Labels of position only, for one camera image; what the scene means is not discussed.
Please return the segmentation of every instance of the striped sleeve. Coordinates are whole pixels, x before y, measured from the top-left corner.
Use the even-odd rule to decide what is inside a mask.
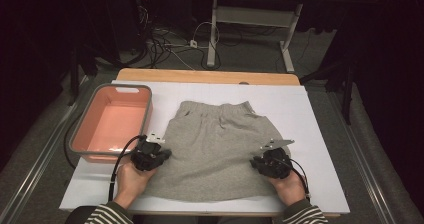
[[[106,205],[99,205],[90,215],[85,224],[132,224],[124,208],[115,202],[108,202]]]
[[[302,200],[289,206],[284,211],[284,224],[320,224],[328,223],[317,206],[312,206],[307,200]]]

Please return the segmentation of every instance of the wooden table edge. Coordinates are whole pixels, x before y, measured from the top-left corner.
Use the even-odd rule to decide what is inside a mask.
[[[120,70],[116,80],[214,84],[300,85],[299,79],[293,74],[132,68],[124,68]]]

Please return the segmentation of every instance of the elastic waistband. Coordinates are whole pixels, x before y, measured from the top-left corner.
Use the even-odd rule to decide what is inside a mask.
[[[250,103],[248,101],[232,105],[232,104],[222,104],[219,106],[215,105],[209,105],[205,103],[200,102],[193,102],[193,101],[184,101],[180,105],[179,111],[186,111],[186,112],[193,112],[193,113],[200,113],[200,114],[206,114],[206,115],[226,115],[226,114],[246,114],[246,113],[255,113],[252,109],[252,106],[250,106]]]

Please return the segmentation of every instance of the hand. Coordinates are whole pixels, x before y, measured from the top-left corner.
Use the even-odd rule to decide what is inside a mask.
[[[268,180],[274,185],[278,197],[286,206],[290,206],[306,197],[302,181],[293,171],[290,171],[289,176],[284,179],[268,178]]]
[[[113,200],[124,209],[144,192],[149,179],[156,173],[157,169],[151,171],[140,171],[132,162],[122,165],[118,170],[118,194]]]

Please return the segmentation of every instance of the white sheet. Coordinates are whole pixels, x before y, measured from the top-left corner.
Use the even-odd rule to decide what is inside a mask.
[[[304,87],[134,81],[114,83],[142,84],[152,89],[153,112],[148,132],[154,131],[159,136],[165,133],[168,121],[173,118],[182,101],[191,100],[213,105],[249,101],[258,115],[270,119],[284,139],[295,140],[295,143],[290,145],[292,158],[299,162],[306,172],[312,195],[311,203],[318,205],[324,213],[350,212]],[[81,159],[60,209],[72,210],[82,205],[106,203],[112,169],[113,165],[87,163]],[[180,214],[274,215],[283,209],[284,205],[277,197],[187,203],[141,196],[129,210]]]

